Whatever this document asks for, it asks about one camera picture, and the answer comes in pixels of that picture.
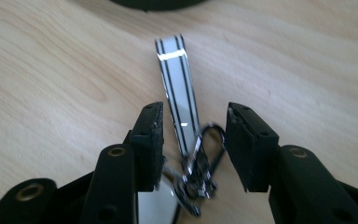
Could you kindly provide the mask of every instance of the wooden table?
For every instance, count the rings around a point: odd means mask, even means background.
[[[62,186],[121,143],[141,108],[166,102],[154,41],[182,34],[200,122],[253,108],[280,144],[312,150],[358,188],[358,1],[211,0],[143,12],[107,0],[0,1],[0,198],[48,177]],[[179,168],[165,104],[164,154]],[[272,223],[267,194],[245,194],[229,157],[202,217]]]

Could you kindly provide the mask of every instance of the black stripe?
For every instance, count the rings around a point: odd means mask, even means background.
[[[179,40],[177,35],[175,36],[175,40],[176,40],[176,47],[178,49],[180,49],[179,46]],[[188,101],[188,107],[190,108],[190,117],[191,117],[191,126],[193,127],[193,132],[194,134],[197,134],[196,127],[194,125],[194,118],[193,118],[193,108],[191,106],[191,102],[190,102],[190,94],[188,92],[188,85],[187,85],[187,78],[186,78],[186,71],[185,71],[185,65],[183,63],[183,56],[180,57],[180,64],[182,66],[182,74],[183,74],[183,79],[185,80],[185,86],[186,86],[186,96],[187,96],[187,101]]]
[[[162,43],[162,40],[160,39],[160,44],[161,44],[161,50],[162,50],[162,53],[165,54],[165,48],[164,48],[164,44]],[[175,107],[175,113],[178,117],[178,121],[179,121],[179,129],[180,129],[180,132],[182,134],[182,139],[183,139],[183,145],[185,145],[185,152],[188,154],[188,150],[187,150],[187,144],[186,144],[186,139],[185,139],[185,135],[183,133],[183,129],[182,129],[182,121],[180,120],[180,115],[179,115],[179,111],[178,111],[178,106],[177,106],[177,103],[176,103],[176,98],[175,98],[175,93],[173,91],[173,87],[172,87],[172,81],[171,81],[171,74],[170,74],[170,69],[168,69],[168,60],[164,60],[164,63],[165,63],[165,67],[166,67],[166,70],[167,70],[167,75],[168,75],[168,81],[169,81],[169,85],[171,87],[171,92],[172,92],[172,98],[173,99],[170,99],[172,100],[173,102],[173,105]]]

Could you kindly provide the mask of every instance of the wooden surface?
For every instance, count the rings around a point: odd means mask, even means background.
[[[94,169],[141,108],[164,101],[154,40],[186,41],[201,123],[253,108],[280,144],[312,150],[358,188],[358,1],[211,0],[143,12],[107,0],[0,1],[0,198],[33,177]],[[164,154],[179,168],[168,104]],[[226,156],[216,198],[183,223],[272,223]]]

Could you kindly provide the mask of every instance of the black object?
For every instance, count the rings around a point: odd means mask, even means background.
[[[0,223],[138,223],[138,192],[161,177],[162,102],[147,105],[123,144],[105,148],[93,173],[57,189],[31,179],[0,200]]]
[[[227,152],[251,192],[266,192],[276,223],[358,223],[358,189],[341,184],[309,150],[278,146],[248,106],[230,103]]]
[[[143,11],[165,11],[191,7],[205,0],[111,0],[124,7]]]

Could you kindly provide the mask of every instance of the black round object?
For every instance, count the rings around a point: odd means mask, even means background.
[[[124,7],[132,7],[143,11],[175,10],[191,7],[205,0],[111,0]]]

